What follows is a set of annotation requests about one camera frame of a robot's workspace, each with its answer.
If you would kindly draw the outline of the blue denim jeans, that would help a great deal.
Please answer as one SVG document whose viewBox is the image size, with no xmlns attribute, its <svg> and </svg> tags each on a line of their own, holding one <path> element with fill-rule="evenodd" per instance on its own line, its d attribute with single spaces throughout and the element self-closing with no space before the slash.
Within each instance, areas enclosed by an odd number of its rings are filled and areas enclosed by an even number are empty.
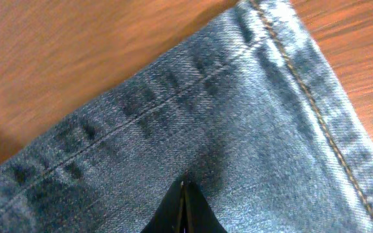
<svg viewBox="0 0 373 233">
<path fill-rule="evenodd" d="M 227 232 L 373 232 L 373 143 L 289 1 L 240 1 L 0 165 L 0 232 L 141 232 L 175 180 Z"/>
</svg>

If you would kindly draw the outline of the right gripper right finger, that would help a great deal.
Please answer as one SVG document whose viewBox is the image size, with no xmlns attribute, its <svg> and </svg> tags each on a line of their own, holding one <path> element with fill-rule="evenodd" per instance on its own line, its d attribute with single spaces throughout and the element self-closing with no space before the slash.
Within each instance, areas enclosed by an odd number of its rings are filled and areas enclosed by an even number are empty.
<svg viewBox="0 0 373 233">
<path fill-rule="evenodd" d="M 195 183 L 183 187 L 183 232 L 227 233 Z"/>
</svg>

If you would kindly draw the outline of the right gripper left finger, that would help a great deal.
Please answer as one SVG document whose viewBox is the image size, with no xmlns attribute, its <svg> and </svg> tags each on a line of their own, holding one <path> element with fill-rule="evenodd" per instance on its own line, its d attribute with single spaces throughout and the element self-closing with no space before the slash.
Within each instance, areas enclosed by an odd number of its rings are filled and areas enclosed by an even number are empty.
<svg viewBox="0 0 373 233">
<path fill-rule="evenodd" d="M 184 232 L 184 181 L 175 180 L 165 193 L 161 203 L 142 233 Z"/>
</svg>

